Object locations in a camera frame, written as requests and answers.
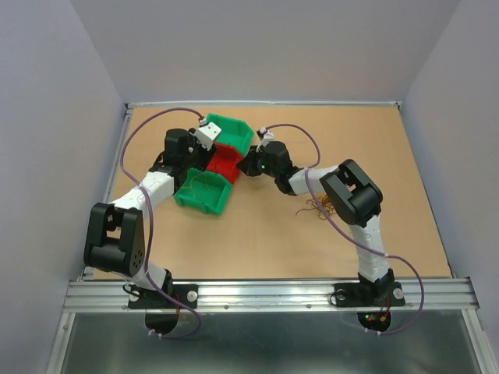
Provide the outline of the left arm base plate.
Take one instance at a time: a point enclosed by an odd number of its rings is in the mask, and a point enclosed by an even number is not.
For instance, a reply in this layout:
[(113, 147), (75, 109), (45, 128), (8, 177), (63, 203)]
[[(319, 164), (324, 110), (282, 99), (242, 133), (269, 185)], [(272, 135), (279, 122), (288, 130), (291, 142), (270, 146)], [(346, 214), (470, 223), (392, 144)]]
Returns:
[[(178, 307), (155, 290), (139, 288), (135, 284), (125, 284), (122, 289), (129, 296), (128, 308), (132, 310), (175, 309)], [(198, 285), (177, 284), (173, 288), (172, 298), (195, 309), (197, 307)]]

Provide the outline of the green bin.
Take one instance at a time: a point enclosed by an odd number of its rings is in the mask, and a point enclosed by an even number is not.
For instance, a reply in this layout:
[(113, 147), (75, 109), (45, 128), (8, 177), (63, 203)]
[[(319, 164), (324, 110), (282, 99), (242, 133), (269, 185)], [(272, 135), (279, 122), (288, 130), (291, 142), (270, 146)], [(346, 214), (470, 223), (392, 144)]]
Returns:
[(174, 199), (179, 206), (221, 216), (231, 192), (232, 184), (223, 176), (190, 168), (186, 181), (175, 193)]
[(253, 142), (254, 131), (246, 122), (210, 113), (207, 116), (208, 122), (213, 122), (221, 129), (221, 135), (217, 142), (232, 146), (245, 157)]

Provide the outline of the near green bin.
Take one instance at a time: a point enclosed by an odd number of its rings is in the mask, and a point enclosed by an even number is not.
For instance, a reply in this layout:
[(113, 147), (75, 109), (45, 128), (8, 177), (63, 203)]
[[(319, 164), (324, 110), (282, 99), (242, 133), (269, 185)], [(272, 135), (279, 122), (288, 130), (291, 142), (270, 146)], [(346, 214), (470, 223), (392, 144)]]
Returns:
[(174, 199), (179, 206), (221, 216), (231, 192), (232, 184), (223, 176), (190, 168), (186, 181), (175, 193)]

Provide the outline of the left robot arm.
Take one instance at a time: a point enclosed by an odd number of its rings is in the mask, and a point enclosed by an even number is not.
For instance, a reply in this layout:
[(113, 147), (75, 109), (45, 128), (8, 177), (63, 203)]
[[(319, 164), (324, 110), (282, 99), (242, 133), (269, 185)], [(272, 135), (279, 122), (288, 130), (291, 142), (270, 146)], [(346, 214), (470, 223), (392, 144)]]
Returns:
[(210, 163), (220, 135), (221, 128), (213, 122), (198, 129), (168, 130), (164, 150), (142, 181), (122, 197), (91, 208), (85, 265), (147, 290), (147, 298), (157, 307), (168, 305), (173, 299), (172, 275), (150, 262), (143, 224), (155, 207), (180, 189), (190, 168), (203, 170)]

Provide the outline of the far green bin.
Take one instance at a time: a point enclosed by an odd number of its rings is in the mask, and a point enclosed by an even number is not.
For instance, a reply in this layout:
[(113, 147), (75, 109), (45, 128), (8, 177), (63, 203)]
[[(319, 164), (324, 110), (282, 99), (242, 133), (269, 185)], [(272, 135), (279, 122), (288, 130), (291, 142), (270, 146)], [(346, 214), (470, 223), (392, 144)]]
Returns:
[(210, 113), (207, 116), (208, 122), (213, 122), (221, 129), (221, 135), (217, 142), (232, 146), (245, 157), (253, 142), (254, 131), (246, 122)]

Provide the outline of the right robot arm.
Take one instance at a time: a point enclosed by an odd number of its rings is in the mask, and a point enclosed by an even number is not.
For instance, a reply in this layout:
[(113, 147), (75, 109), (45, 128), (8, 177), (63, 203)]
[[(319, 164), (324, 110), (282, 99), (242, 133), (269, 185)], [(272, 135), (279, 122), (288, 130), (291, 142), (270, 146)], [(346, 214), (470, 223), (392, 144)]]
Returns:
[(349, 226), (350, 242), (356, 246), (359, 283), (336, 285), (339, 306), (390, 303), (396, 286), (393, 270), (380, 234), (383, 195), (376, 184), (353, 160), (330, 168), (299, 168), (289, 156), (286, 145), (271, 141), (265, 146), (251, 146), (237, 164), (245, 175), (267, 175), (278, 189), (290, 196), (310, 193), (328, 197), (337, 216)]

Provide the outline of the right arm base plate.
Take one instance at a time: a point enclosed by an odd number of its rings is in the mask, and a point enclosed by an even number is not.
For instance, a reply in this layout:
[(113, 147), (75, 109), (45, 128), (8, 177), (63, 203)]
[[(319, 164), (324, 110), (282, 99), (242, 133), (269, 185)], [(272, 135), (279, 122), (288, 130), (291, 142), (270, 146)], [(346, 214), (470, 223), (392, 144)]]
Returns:
[(380, 308), (381, 306), (402, 307), (405, 298), (402, 285), (394, 282), (380, 290), (361, 283), (336, 283), (329, 295), (329, 302), (339, 308)]

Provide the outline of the aluminium rail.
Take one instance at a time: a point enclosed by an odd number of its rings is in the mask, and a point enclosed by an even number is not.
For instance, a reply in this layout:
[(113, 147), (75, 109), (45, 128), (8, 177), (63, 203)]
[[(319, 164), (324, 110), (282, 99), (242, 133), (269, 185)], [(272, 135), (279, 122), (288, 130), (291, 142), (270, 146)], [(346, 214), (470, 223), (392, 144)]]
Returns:
[[(223, 312), (340, 312), (416, 311), (420, 303), (420, 286), (414, 278), (400, 280), (401, 289), (395, 291), (403, 297), (404, 305), (396, 301), (378, 306), (337, 307), (331, 295), (336, 279), (316, 280), (194, 280), (198, 286), (196, 311), (198, 313)], [(471, 280), (456, 278), (425, 278), (423, 280), (424, 310), (477, 310)], [(132, 302), (123, 290), (121, 281), (77, 281), (69, 284), (62, 311), (67, 313), (106, 312), (167, 312), (175, 310)]]

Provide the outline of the red bin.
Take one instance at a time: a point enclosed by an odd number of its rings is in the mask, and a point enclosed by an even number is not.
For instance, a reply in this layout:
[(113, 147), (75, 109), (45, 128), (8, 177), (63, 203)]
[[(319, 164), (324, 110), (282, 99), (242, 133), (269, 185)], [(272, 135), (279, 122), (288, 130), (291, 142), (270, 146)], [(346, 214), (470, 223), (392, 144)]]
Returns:
[(232, 185), (239, 177), (238, 163), (243, 155), (233, 146), (216, 143), (216, 151), (207, 166), (207, 171), (223, 176)]

